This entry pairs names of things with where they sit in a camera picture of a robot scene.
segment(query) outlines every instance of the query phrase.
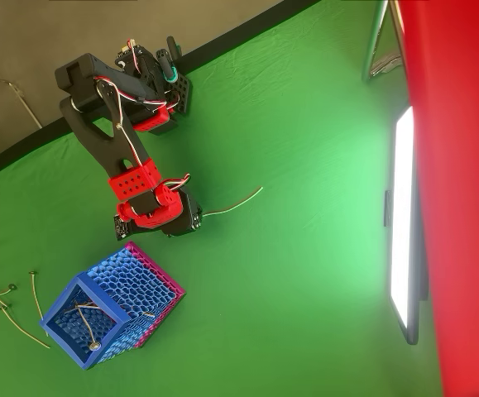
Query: black trim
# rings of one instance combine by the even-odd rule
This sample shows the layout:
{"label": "black trim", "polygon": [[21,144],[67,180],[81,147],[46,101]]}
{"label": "black trim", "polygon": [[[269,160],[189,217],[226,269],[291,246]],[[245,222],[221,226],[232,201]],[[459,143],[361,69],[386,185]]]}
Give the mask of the black trim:
{"label": "black trim", "polygon": [[[319,0],[283,0],[274,7],[269,8],[222,36],[183,55],[175,64],[184,75],[193,72],[201,66],[206,65],[209,61],[226,54],[253,37],[302,12],[305,8],[312,6],[318,1]],[[95,113],[92,114],[91,117],[97,119],[100,115]],[[33,132],[0,153],[0,171],[35,149],[71,132],[72,130],[64,118],[55,120],[40,130]]]}

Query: metal stand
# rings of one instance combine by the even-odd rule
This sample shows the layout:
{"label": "metal stand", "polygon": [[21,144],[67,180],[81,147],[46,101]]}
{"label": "metal stand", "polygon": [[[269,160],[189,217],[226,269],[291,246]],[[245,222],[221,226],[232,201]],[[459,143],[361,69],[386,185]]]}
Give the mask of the metal stand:
{"label": "metal stand", "polygon": [[22,96],[22,91],[20,89],[18,89],[18,87],[15,84],[13,84],[11,81],[0,79],[0,83],[7,84],[11,88],[11,90],[16,94],[17,98],[21,101],[22,106],[26,109],[26,111],[31,116],[31,118],[33,119],[35,124],[39,127],[39,129],[41,129],[42,125],[39,122],[39,120],[37,119],[37,117],[35,117],[35,114],[33,114],[33,111],[27,105],[26,101],[24,100],[24,98]]}
{"label": "metal stand", "polygon": [[[373,58],[377,50],[377,42],[381,35],[382,22],[385,19],[386,9],[390,6],[390,14],[394,22],[395,34],[400,46],[400,54],[388,54],[383,56],[375,63]],[[403,43],[403,26],[399,14],[399,6],[396,0],[380,0],[377,3],[375,16],[373,17],[373,25],[371,26],[370,40],[368,42],[364,67],[362,69],[362,80],[367,82],[370,78],[380,73],[388,73],[397,66],[403,64],[405,58],[405,46]]]}

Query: blue mesh box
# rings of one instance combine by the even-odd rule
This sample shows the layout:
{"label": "blue mesh box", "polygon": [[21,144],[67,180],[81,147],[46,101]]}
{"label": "blue mesh box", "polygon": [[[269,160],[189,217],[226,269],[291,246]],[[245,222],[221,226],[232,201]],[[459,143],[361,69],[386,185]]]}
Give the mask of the blue mesh box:
{"label": "blue mesh box", "polygon": [[76,275],[40,325],[86,369],[141,347],[185,291],[133,242]]}

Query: pink edge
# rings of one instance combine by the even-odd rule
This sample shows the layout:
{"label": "pink edge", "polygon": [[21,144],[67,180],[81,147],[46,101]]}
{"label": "pink edge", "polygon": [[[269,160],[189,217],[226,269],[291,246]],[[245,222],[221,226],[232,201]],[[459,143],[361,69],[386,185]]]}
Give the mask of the pink edge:
{"label": "pink edge", "polygon": [[183,289],[176,281],[174,281],[170,275],[165,273],[165,271],[159,267],[147,254],[140,249],[134,242],[128,242],[125,245],[125,248],[128,249],[134,256],[137,257],[139,261],[149,270],[153,271],[156,274],[156,277],[162,281],[163,283],[167,284],[168,288],[174,290],[176,296],[172,299],[167,307],[162,311],[162,313],[158,316],[156,321],[144,332],[144,334],[140,337],[138,342],[134,345],[134,347],[141,347],[144,342],[151,336],[151,334],[158,328],[162,320],[167,316],[167,314],[171,311],[171,309],[180,301],[182,296],[186,293],[185,289]]}

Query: red wire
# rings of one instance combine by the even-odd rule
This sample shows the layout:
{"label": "red wire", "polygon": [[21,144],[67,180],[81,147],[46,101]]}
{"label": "red wire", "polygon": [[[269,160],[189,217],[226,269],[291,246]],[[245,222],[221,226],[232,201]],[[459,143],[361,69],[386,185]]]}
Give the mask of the red wire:
{"label": "red wire", "polygon": [[127,46],[129,47],[129,50],[131,50],[132,52],[132,60],[134,60],[134,65],[136,66],[138,73],[141,74],[140,68],[138,67],[137,55],[134,52],[134,48],[132,48],[132,45],[131,45],[131,39],[127,40]]}

